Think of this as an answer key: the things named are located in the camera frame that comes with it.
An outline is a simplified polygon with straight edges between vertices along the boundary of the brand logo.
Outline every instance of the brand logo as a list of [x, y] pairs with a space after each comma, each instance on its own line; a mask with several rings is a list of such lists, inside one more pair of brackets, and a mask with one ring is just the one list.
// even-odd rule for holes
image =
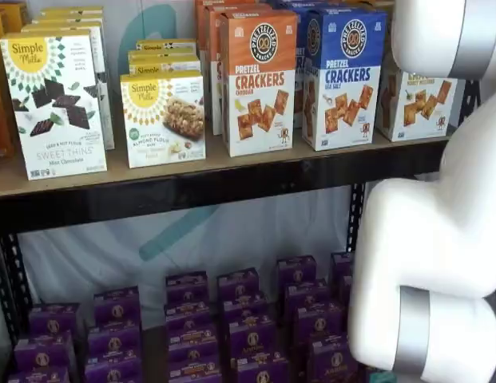
[[367, 44], [367, 28], [358, 19], [351, 20], [342, 31], [342, 51], [349, 58], [358, 57]]
[[271, 24], [259, 24], [250, 39], [251, 55], [261, 63], [270, 62], [278, 50], [278, 35]]

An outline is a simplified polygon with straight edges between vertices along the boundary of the cardboard box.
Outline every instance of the cardboard box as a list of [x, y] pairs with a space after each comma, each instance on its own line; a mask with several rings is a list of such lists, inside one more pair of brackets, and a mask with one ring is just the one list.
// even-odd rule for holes
[[95, 294], [93, 305], [97, 325], [128, 320], [141, 323], [137, 286]]
[[205, 158], [199, 72], [124, 75], [121, 98], [131, 168]]
[[371, 143], [386, 13], [314, 9], [306, 25], [303, 138], [316, 151]]
[[223, 139], [230, 156], [292, 147], [296, 27], [296, 14], [287, 10], [221, 16]]

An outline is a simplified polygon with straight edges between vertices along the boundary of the purple box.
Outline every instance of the purple box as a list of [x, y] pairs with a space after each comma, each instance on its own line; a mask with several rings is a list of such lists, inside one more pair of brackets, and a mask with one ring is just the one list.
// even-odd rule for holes
[[165, 306], [168, 330], [190, 330], [212, 322], [207, 302], [176, 303]]
[[219, 358], [216, 355], [201, 357], [195, 361], [169, 363], [169, 383], [199, 381], [220, 383], [222, 379]]
[[257, 353], [237, 359], [237, 383], [288, 383], [288, 360], [280, 351]]
[[350, 381], [357, 372], [358, 362], [349, 351], [347, 335], [331, 335], [310, 344], [308, 381]]
[[109, 322], [131, 320], [141, 323], [141, 308], [137, 286], [106, 291], [93, 296], [95, 323], [97, 326]]
[[205, 271], [166, 277], [168, 303], [208, 301], [208, 279]]
[[139, 350], [112, 351], [91, 357], [85, 367], [85, 376], [88, 383], [128, 381], [130, 378], [142, 377]]
[[111, 322], [89, 330], [89, 355], [102, 355], [123, 349], [141, 349], [139, 324], [133, 321]]
[[66, 367], [47, 367], [29, 373], [16, 373], [8, 377], [8, 383], [69, 383]]
[[254, 267], [217, 277], [217, 297], [220, 302], [232, 301], [259, 290], [258, 273]]
[[276, 324], [268, 315], [247, 317], [228, 324], [230, 358], [271, 349], [276, 344]]
[[168, 332], [168, 361], [194, 360], [218, 352], [214, 325]]

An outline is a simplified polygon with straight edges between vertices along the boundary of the orange box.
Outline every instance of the orange box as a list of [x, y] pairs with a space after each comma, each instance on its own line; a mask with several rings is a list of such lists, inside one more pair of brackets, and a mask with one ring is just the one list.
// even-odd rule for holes
[[230, 156], [292, 147], [297, 15], [220, 16], [223, 138]]

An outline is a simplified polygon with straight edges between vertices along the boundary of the cracker image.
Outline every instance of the cracker image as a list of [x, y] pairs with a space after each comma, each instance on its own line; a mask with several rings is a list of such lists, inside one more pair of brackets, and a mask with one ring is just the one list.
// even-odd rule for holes
[[345, 116], [345, 113], [347, 113], [347, 94], [344, 93], [340, 96], [337, 96], [337, 98], [335, 98], [335, 103], [338, 118]]
[[264, 115], [262, 116], [262, 122], [258, 124], [264, 131], [268, 132], [271, 128], [272, 121], [276, 115], [276, 109], [271, 108], [269, 105], [265, 105]]
[[441, 85], [441, 89], [438, 93], [438, 103], [444, 104], [446, 99], [448, 98], [448, 93], [450, 92], [450, 88], [452, 87], [452, 83], [449, 81], [443, 81]]
[[248, 111], [251, 119], [251, 125], [262, 122], [262, 105], [260, 104], [259, 98], [248, 102]]
[[239, 137], [241, 140], [253, 137], [253, 128], [251, 126], [250, 116], [251, 115], [249, 114], [243, 114], [242, 116], [237, 117], [237, 122], [239, 123]]
[[363, 91], [361, 92], [361, 96], [359, 96], [359, 106], [361, 108], [367, 110], [373, 93], [374, 93], [374, 89], [371, 86], [368, 85], [363, 86]]
[[326, 110], [326, 133], [333, 133], [338, 130], [338, 113], [336, 108]]
[[349, 108], [347, 109], [347, 111], [345, 112], [345, 116], [343, 117], [343, 122], [352, 126], [352, 124], [354, 124], [356, 117], [358, 116], [358, 112], [359, 112], [359, 103], [354, 100], [351, 100], [351, 103], [349, 104]]
[[285, 108], [287, 108], [288, 93], [279, 89], [278, 94], [276, 94], [276, 99], [274, 101], [274, 109], [283, 116], [285, 113]]
[[432, 116], [432, 113], [436, 109], [436, 105], [438, 104], [438, 99], [435, 96], [430, 95], [429, 100], [425, 104], [422, 110], [422, 116], [429, 119]]

